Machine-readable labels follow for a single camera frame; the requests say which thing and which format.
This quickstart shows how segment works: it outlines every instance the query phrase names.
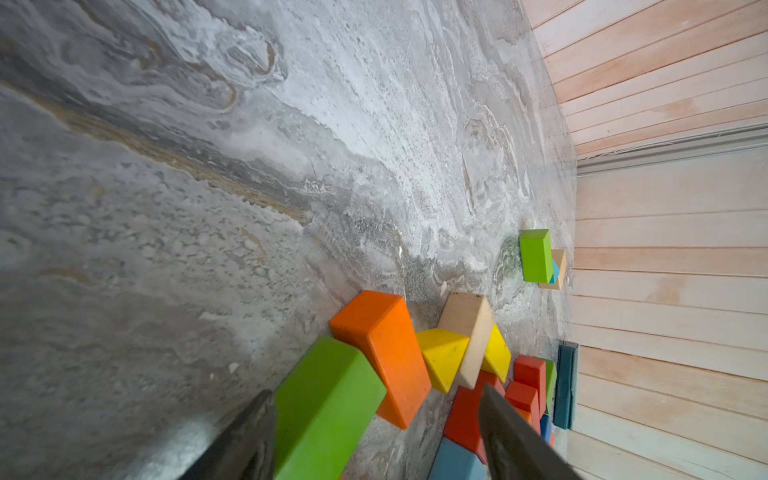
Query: yellow triangular block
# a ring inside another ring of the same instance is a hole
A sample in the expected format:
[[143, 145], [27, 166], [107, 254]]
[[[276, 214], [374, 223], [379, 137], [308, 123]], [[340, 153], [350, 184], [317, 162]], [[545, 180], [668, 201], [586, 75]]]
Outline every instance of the yellow triangular block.
[[491, 339], [488, 341], [488, 347], [485, 349], [485, 357], [482, 360], [480, 370], [493, 373], [502, 383], [507, 381], [509, 373], [509, 363], [512, 361], [512, 354], [507, 348], [502, 333], [498, 330], [496, 324], [493, 324], [491, 330]]
[[458, 366], [462, 364], [469, 337], [441, 329], [416, 333], [419, 348], [427, 364], [432, 388], [443, 393], [451, 389]]

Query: toy block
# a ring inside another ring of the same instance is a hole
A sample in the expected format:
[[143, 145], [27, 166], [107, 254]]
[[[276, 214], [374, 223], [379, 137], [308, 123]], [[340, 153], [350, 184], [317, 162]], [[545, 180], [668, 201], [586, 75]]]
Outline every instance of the toy block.
[[448, 393], [462, 364], [469, 337], [442, 329], [416, 333], [432, 388]]
[[541, 433], [541, 426], [539, 420], [541, 415], [538, 414], [538, 391], [528, 385], [523, 385], [520, 382], [510, 382], [507, 386], [507, 391], [504, 393], [504, 398], [513, 407], [520, 410], [525, 410], [531, 414], [531, 426], [536, 433]]
[[475, 388], [494, 325], [493, 311], [485, 295], [458, 292], [448, 295], [437, 327], [469, 337], [464, 359], [456, 374], [456, 382], [460, 386]]
[[552, 247], [549, 230], [523, 230], [520, 235], [523, 280], [549, 283], [552, 278]]
[[544, 360], [520, 355], [515, 360], [515, 381], [532, 386], [538, 391], [539, 418], [547, 408], [547, 363]]
[[482, 360], [480, 370], [495, 374], [502, 383], [507, 381], [509, 373], [509, 363], [512, 360], [512, 354], [509, 352], [507, 343], [504, 341], [502, 332], [494, 323], [491, 330], [491, 338], [488, 340], [488, 347], [485, 349], [485, 356]]
[[485, 460], [485, 446], [480, 435], [478, 409], [480, 408], [482, 389], [486, 383], [493, 386], [500, 395], [504, 395], [504, 388], [496, 375], [480, 372], [477, 386], [474, 389], [458, 388], [443, 431], [443, 435], [447, 439], [458, 443], [470, 452], [474, 452], [484, 464], [487, 462]]
[[547, 365], [547, 408], [545, 410], [545, 415], [552, 416], [552, 413], [554, 413], [554, 386], [558, 381], [558, 367], [554, 363], [554, 360], [542, 359], [537, 356], [533, 358], [544, 360], [544, 363]]
[[487, 470], [477, 455], [443, 437], [427, 480], [485, 480]]
[[336, 480], [386, 395], [365, 356], [321, 336], [275, 391], [276, 480]]
[[568, 260], [565, 258], [565, 250], [552, 250], [552, 261], [558, 265], [559, 274], [554, 283], [539, 283], [541, 288], [549, 290], [563, 290], [565, 282], [565, 270], [568, 268]]
[[549, 443], [552, 440], [552, 418], [549, 415], [541, 417], [541, 436]]
[[561, 429], [573, 425], [578, 377], [578, 344], [564, 342], [558, 350], [558, 386], [554, 391], [552, 422]]
[[379, 374], [387, 394], [377, 414], [405, 430], [432, 383], [400, 295], [364, 290], [330, 321], [333, 336], [359, 348]]

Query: gray marble surface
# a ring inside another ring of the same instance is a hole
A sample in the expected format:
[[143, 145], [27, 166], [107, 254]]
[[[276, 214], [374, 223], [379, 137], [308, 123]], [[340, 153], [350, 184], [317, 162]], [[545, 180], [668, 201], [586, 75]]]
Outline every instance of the gray marble surface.
[[[553, 356], [575, 153], [513, 0], [4, 0], [0, 478], [176, 478], [361, 289]], [[347, 480], [426, 478], [450, 396]]]

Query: wooden wall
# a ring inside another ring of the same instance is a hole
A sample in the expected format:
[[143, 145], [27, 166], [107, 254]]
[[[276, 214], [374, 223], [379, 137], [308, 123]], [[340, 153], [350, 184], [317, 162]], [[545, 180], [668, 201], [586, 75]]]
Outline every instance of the wooden wall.
[[768, 0], [522, 0], [579, 157], [768, 122]]
[[579, 177], [575, 243], [568, 461], [768, 478], [768, 148]]

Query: green block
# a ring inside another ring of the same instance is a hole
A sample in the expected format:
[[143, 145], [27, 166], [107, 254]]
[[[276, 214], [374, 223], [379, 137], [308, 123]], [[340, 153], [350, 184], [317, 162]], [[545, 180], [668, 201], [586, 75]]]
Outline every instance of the green block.
[[384, 395], [362, 352], [318, 338], [275, 392], [275, 480], [338, 480]]
[[549, 283], [554, 274], [549, 230], [523, 230], [520, 235], [523, 280]]
[[554, 360], [542, 359], [537, 356], [535, 359], [544, 360], [547, 364], [547, 412], [552, 417], [554, 414], [554, 385], [558, 382], [558, 366]]

